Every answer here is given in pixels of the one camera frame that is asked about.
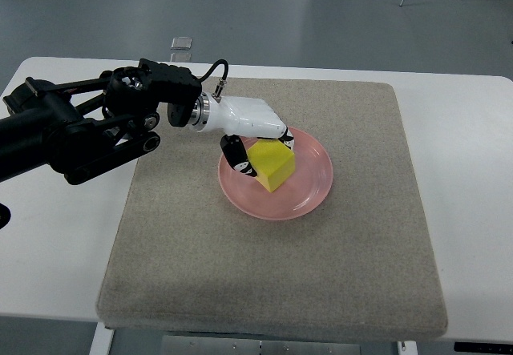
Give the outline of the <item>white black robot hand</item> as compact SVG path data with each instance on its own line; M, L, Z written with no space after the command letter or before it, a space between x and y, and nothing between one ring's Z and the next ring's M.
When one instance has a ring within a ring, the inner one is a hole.
M188 126L194 131L222 130L220 147L228 165L235 171L256 177L242 139L277 139L288 149L294 149L293 133L263 100L225 96L219 101L203 94L192 109Z

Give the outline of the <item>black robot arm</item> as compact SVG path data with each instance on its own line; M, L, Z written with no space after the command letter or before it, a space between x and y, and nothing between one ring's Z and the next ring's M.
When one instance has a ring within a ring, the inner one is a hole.
M157 107L184 127L200 117L202 83L219 59L197 77L186 67L142 58L136 67L104 71L97 79L55 84L28 77L4 97L1 179L49 165L79 185L154 151L160 137Z

